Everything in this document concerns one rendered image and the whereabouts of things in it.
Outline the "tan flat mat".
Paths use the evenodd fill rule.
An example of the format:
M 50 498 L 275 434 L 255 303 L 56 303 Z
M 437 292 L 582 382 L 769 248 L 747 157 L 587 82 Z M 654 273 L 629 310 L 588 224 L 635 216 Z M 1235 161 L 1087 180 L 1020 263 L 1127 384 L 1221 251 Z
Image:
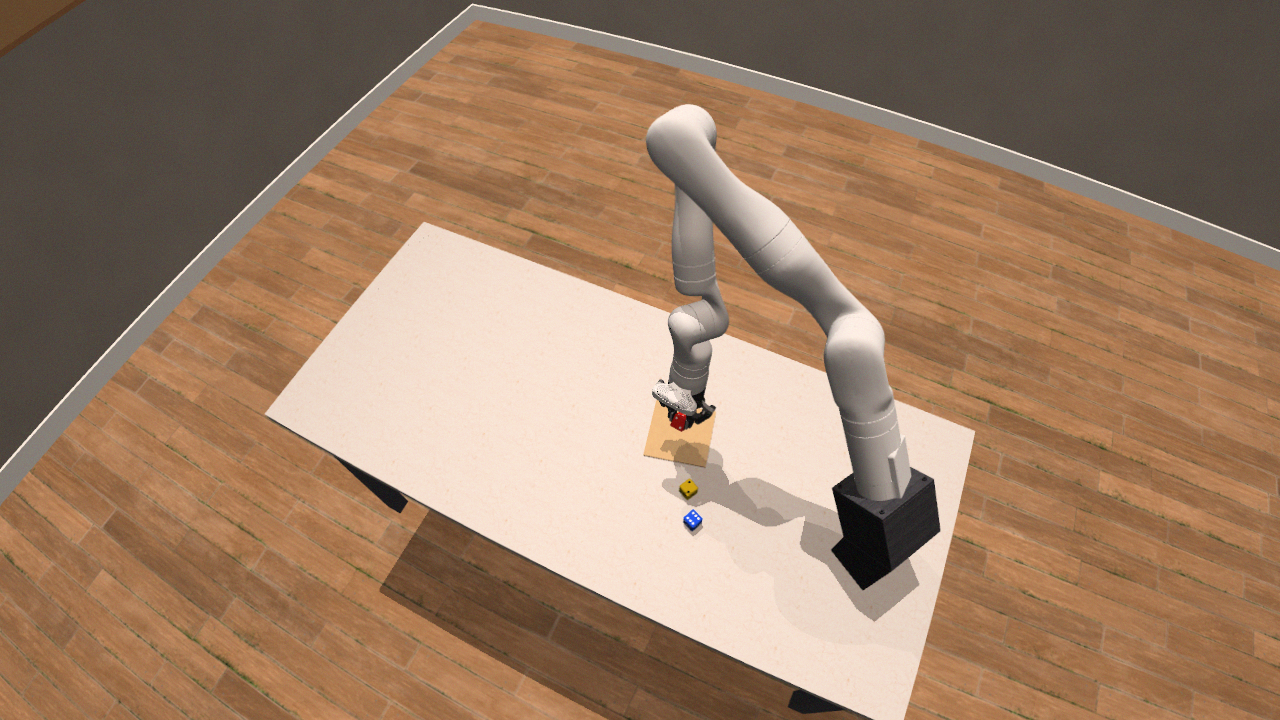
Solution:
M 714 419 L 716 411 L 707 421 L 694 421 L 691 429 L 680 432 L 669 427 L 668 407 L 657 400 L 643 456 L 707 468 Z

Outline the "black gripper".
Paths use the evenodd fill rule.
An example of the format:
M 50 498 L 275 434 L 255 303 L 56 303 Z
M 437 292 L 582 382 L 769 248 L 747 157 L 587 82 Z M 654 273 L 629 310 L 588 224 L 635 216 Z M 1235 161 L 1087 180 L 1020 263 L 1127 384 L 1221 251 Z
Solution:
M 666 383 L 664 383 L 664 380 L 659 379 L 657 382 L 657 384 L 666 384 Z M 707 389 L 707 387 L 705 387 L 705 389 Z M 716 406 L 714 405 L 709 406 L 708 404 L 705 404 L 705 398 L 704 398 L 705 389 L 703 389 L 699 395 L 691 395 L 692 398 L 695 400 L 695 402 L 698 404 L 698 407 L 701 407 L 701 413 L 698 413 L 698 409 L 696 409 L 696 413 L 692 416 L 687 416 L 686 415 L 684 429 L 687 430 L 689 428 L 691 428 L 692 424 L 694 424 L 694 421 L 699 425 L 701 421 L 705 421 L 707 419 L 709 419 L 712 416 L 712 414 L 716 411 Z M 677 411 L 673 407 L 669 407 L 666 404 L 662 404 L 660 401 L 659 401 L 659 404 L 660 404 L 662 407 L 668 407 L 668 418 L 669 418 L 669 421 L 672 421 L 673 418 L 675 418 L 675 414 Z

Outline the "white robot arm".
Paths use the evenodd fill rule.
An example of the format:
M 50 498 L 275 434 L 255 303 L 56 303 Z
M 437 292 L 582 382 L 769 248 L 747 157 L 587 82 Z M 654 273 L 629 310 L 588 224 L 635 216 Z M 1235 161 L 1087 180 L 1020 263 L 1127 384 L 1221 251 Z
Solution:
M 716 138 L 709 113 L 689 104 L 667 111 L 646 132 L 652 161 L 675 183 L 675 287 L 685 296 L 705 295 L 669 314 L 675 346 L 669 384 L 654 386 L 652 396 L 692 416 L 698 404 L 691 395 L 705 389 L 709 377 L 709 340 L 730 325 L 716 279 L 714 223 L 767 284 L 806 307 L 824 331 L 826 374 L 859 495 L 873 501 L 902 498 L 911 470 L 884 368 L 881 323 L 785 211 L 733 176 L 716 152 Z

